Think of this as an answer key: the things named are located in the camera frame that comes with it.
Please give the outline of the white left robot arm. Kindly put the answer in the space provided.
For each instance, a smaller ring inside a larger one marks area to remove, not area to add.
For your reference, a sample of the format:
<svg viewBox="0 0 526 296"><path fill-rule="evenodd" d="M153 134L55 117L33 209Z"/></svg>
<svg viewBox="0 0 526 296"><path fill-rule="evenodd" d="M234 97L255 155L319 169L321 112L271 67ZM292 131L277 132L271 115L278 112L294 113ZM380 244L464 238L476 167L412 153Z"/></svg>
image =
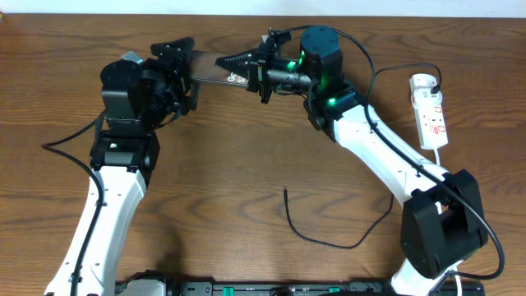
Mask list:
<svg viewBox="0 0 526 296"><path fill-rule="evenodd" d="M47 295L112 295L132 217L145 195L160 145L156 130L196 109L191 37L152 44L146 60L129 52L100 73L104 111L95 139L85 207Z"/></svg>

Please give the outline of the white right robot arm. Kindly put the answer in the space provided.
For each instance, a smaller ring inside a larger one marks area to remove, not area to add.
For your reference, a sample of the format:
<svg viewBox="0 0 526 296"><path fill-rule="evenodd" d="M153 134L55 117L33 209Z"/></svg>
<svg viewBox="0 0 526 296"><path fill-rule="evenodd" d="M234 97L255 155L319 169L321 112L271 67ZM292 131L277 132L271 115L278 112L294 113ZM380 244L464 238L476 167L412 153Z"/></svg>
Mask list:
<svg viewBox="0 0 526 296"><path fill-rule="evenodd" d="M283 58L290 30L271 30L257 48L218 58L267 103L274 94L304 97L314 128L355 154L402 206L400 245L405 259L390 286L401 295L434 294L458 265L492 237L478 182L466 170L450 173L420 155L377 115L368 95L344 77L342 32L301 28L297 58Z"/></svg>

